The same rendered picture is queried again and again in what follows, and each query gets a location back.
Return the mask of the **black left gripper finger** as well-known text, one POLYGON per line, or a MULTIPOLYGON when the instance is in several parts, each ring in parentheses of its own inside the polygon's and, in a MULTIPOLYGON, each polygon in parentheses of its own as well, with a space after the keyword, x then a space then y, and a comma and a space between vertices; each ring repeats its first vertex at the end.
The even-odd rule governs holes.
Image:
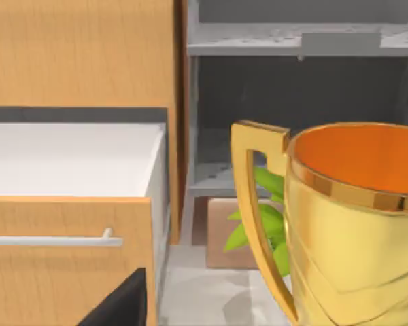
POLYGON ((146 326, 146 270, 136 269, 77 326, 146 326))

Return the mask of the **gold trophy cup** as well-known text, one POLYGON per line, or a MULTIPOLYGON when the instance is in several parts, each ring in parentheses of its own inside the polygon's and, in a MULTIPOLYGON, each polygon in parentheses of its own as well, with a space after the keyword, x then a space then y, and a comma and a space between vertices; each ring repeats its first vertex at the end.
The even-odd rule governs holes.
POLYGON ((341 122, 291 136, 241 121, 231 160, 246 236, 291 326, 408 326, 408 126, 341 122), (287 287, 259 213, 253 155, 284 178, 287 287))

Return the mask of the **pale wooden drawer front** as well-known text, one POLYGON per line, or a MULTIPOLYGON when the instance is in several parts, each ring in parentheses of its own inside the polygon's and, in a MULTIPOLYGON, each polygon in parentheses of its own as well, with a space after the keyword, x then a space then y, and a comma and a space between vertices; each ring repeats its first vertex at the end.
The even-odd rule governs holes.
POLYGON ((157 326, 150 199, 0 196, 0 237, 98 238, 119 247, 0 245, 0 326, 77 326, 137 268, 157 326))

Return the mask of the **brown square coaster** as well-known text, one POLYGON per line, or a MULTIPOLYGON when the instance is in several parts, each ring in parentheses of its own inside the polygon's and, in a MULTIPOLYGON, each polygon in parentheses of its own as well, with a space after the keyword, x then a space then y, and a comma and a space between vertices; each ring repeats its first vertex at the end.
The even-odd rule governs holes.
POLYGON ((195 199, 192 244, 205 247, 208 268, 256 269, 248 246, 225 251, 225 243, 239 225, 228 216, 237 210, 234 198, 198 197, 195 199))

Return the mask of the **white open drawer box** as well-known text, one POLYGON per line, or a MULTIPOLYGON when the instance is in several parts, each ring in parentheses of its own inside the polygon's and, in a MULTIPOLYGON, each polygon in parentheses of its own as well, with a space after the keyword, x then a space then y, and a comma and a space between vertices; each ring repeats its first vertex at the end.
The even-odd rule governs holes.
POLYGON ((156 299, 169 196, 163 124, 0 124, 0 196, 150 199, 156 299))

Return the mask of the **green leafy plant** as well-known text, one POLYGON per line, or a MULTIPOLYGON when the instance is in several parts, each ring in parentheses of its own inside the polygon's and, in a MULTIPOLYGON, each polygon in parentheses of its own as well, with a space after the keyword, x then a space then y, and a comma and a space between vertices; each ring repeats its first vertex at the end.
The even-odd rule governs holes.
MULTIPOLYGON (((284 177, 269 172, 264 167, 254 167, 254 178, 258 186, 271 195, 271 203, 284 204, 284 177)), ((273 254, 273 260, 281 276, 290 274, 288 249, 284 231, 283 213, 270 204, 259 204, 259 212, 264 226, 267 242, 273 254)), ((231 232, 225 242, 224 250, 232 251, 248 244, 243 223, 231 232)))

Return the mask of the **wooden cupboard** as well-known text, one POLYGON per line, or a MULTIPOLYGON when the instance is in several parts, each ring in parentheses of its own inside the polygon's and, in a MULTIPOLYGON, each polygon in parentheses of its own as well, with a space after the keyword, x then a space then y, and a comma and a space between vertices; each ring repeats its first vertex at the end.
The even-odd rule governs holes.
POLYGON ((184 171, 184 0, 0 0, 0 109, 162 108, 171 242, 184 171))

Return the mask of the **grey open shelf cabinet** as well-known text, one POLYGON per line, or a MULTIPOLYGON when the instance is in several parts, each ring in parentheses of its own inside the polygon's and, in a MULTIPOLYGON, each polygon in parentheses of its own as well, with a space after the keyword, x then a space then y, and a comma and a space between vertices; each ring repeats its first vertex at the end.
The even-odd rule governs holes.
POLYGON ((230 127, 408 125, 408 0, 188 0, 189 196, 232 196, 230 127))

